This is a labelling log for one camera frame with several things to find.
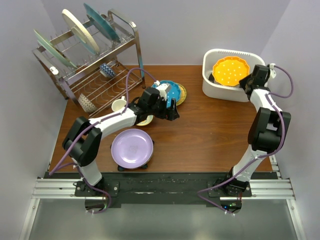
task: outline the white cup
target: white cup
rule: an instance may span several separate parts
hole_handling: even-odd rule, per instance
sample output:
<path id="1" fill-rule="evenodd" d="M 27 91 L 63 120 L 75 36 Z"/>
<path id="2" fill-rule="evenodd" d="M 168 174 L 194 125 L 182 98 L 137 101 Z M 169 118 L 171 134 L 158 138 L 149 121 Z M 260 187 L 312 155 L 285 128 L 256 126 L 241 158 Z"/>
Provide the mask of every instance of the white cup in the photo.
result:
<path id="1" fill-rule="evenodd" d="M 111 109 L 112 111 L 116 112 L 122 109 L 126 104 L 127 104 L 126 97 L 122 96 L 120 99 L 117 99 L 112 103 Z"/>

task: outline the lavender plate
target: lavender plate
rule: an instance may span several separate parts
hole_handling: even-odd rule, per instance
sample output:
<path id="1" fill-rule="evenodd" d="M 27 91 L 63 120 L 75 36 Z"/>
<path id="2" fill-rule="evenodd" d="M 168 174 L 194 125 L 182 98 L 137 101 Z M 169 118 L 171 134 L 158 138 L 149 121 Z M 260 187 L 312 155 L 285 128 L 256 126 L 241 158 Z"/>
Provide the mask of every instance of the lavender plate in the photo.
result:
<path id="1" fill-rule="evenodd" d="M 111 145 L 113 160 L 125 169 L 145 165 L 154 152 L 151 137 L 140 129 L 128 129 L 115 137 Z"/>

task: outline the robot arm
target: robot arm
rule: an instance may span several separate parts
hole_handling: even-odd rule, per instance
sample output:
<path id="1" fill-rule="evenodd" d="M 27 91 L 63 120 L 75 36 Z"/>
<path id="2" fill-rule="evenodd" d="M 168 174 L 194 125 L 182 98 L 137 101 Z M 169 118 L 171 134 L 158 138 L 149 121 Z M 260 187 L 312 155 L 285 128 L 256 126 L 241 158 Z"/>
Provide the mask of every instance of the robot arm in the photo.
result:
<path id="1" fill-rule="evenodd" d="M 275 108 L 281 113 L 284 121 L 284 137 L 286 136 L 291 115 L 288 112 L 283 112 L 269 96 L 269 101 L 266 95 L 270 90 L 264 87 L 269 76 L 273 76 L 273 69 L 268 66 L 256 65 L 252 74 L 242 79 L 239 83 L 247 94 L 248 99 L 254 105 L 257 114 L 248 134 L 248 148 L 245 151 L 241 160 L 230 170 L 224 180 L 230 179 L 236 173 L 240 172 L 249 162 L 257 158 L 251 165 L 242 171 L 236 178 L 223 186 L 227 195 L 235 196 L 240 192 L 244 192 L 253 172 L 259 164 L 265 159 L 267 154 L 273 153 L 281 142 L 282 127 L 278 113 Z"/>
<path id="2" fill-rule="evenodd" d="M 99 122 L 86 133 L 86 138 L 79 139 L 69 154 L 90 185 L 99 189 L 104 188 L 104 181 L 96 163 L 100 141 L 103 138 L 120 129 L 138 124 L 146 120 L 149 115 L 170 121 L 179 118 L 174 98 L 171 100 L 171 106 L 167 108 L 167 93 L 171 85 L 160 84 L 158 81 L 155 84 L 157 87 L 145 89 L 142 96 L 135 99 L 138 100 L 137 103 L 135 100 L 132 101 L 125 111 L 122 108 L 102 117 L 86 119 L 82 116 L 75 120 L 62 143 L 65 150 L 70 147 L 80 132 L 89 125 Z"/>

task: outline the stainless steel dish rack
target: stainless steel dish rack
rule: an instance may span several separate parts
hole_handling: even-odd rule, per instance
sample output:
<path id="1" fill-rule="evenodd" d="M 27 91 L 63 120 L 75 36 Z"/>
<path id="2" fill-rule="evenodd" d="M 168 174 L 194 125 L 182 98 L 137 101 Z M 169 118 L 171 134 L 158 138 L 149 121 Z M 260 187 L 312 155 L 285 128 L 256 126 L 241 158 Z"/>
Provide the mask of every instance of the stainless steel dish rack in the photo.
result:
<path id="1" fill-rule="evenodd" d="M 89 113 L 89 117 L 108 108 L 114 100 L 120 98 L 126 92 L 126 76 L 129 69 L 118 61 L 118 54 L 135 45 L 139 67 L 142 69 L 144 67 L 136 24 L 114 9 L 109 10 L 107 16 L 104 14 L 101 14 L 101 16 L 116 31 L 120 42 L 107 39 L 89 20 L 84 21 L 83 26 L 90 32 L 99 46 L 100 55 L 93 55 L 87 51 L 70 30 L 65 33 L 62 32 L 61 35 L 56 35 L 55 38 L 51 37 L 50 42 L 58 51 L 75 63 L 77 69 L 63 65 L 43 46 L 39 46 L 32 51 L 66 99 L 70 98 L 76 105 L 84 108 L 83 103 L 79 101 L 81 96 L 90 105 L 95 106 L 94 110 L 90 112 L 84 108 Z M 118 23 L 114 21 L 114 16 L 117 17 Z M 133 34 L 125 29 L 127 26 L 132 29 Z M 116 74 L 115 77 L 107 78 L 100 73 L 99 67 L 103 63 L 107 63 L 112 68 Z M 141 71 L 140 76 L 132 73 L 128 81 L 128 89 L 131 90 L 140 83 L 142 83 L 142 88 L 146 87 L 144 72 Z"/>

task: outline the wooden table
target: wooden table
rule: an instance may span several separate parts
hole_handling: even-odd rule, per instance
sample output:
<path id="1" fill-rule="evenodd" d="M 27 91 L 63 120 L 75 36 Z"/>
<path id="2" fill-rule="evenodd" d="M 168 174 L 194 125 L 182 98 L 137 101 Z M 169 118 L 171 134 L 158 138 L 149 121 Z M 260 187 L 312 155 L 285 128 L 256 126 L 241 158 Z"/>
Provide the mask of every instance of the wooden table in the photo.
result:
<path id="1" fill-rule="evenodd" d="M 147 172 L 228 172 L 245 153 L 247 136 L 255 118 L 254 106 L 249 103 L 226 101 L 207 97 L 202 91 L 202 66 L 169 65 L 145 66 L 157 80 L 172 80 L 182 84 L 187 91 L 184 103 L 177 107 L 180 118 L 168 121 L 154 118 L 147 126 L 134 126 L 146 131 L 154 140 L 154 152 L 148 163 Z M 146 85 L 153 81 L 146 77 Z M 143 89 L 136 87 L 129 92 L 130 100 L 141 96 Z M 86 113 L 68 101 L 60 132 L 52 156 L 50 170 L 65 153 L 62 142 L 79 116 Z M 100 143 L 96 158 L 101 172 L 116 172 L 117 164 L 110 151 L 115 132 Z M 268 159 L 258 171 L 272 171 Z M 62 169 L 71 172 L 71 167 Z"/>

